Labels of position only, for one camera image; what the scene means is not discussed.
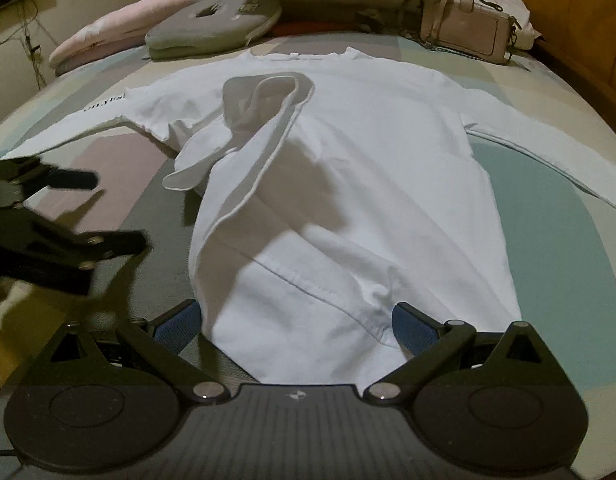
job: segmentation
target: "pink patch on sheet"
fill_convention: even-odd
[[[51,189],[35,208],[76,232],[118,229],[167,160],[156,143],[142,134],[101,137],[70,165],[99,174],[92,191]]]

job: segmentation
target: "multicolored bed sheet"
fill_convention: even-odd
[[[528,54],[496,66],[430,52],[399,37],[357,33],[267,40],[254,54],[327,54],[351,46],[376,57],[438,70],[481,89],[528,116],[552,124],[616,164],[616,136],[558,76]],[[65,115],[147,85],[214,57],[152,62],[135,48],[58,78],[0,125],[0,157]],[[575,462],[585,478],[616,469],[616,210],[536,160],[472,138],[490,175],[511,272],[524,319],[532,322],[583,396],[590,428]],[[187,251],[200,203],[193,193],[161,186],[173,155],[149,136],[117,127],[48,152],[48,162],[98,171],[93,192],[44,190],[28,203],[77,231],[145,229],[152,249],[141,258],[102,264],[91,298],[71,298],[18,283],[0,306],[0,328],[24,355],[34,355],[76,308],[105,326],[119,316],[152,318],[192,296]],[[213,357],[201,340],[182,352],[230,386],[247,378]]]

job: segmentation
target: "handbag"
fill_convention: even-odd
[[[412,9],[412,2],[417,7]],[[418,18],[405,26],[406,13]],[[517,20],[501,6],[485,0],[405,0],[399,10],[403,36],[431,50],[457,51],[496,64],[505,64],[508,45],[514,46]]]

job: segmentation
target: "ribbed black surface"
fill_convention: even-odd
[[[18,479],[74,479],[24,468]],[[90,480],[496,480],[427,450],[400,411],[350,386],[245,385],[227,404],[196,408],[159,452]],[[536,480],[575,480],[569,472]]]

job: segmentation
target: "white shirt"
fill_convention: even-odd
[[[202,330],[265,383],[373,383],[406,361],[391,327],[399,301],[505,330],[520,312],[466,132],[566,174],[559,142],[590,155],[485,92],[349,49],[188,68],[76,112],[8,156],[127,121],[180,152],[166,187],[203,192],[189,253]],[[592,174],[594,189],[610,183],[609,202],[612,168]]]

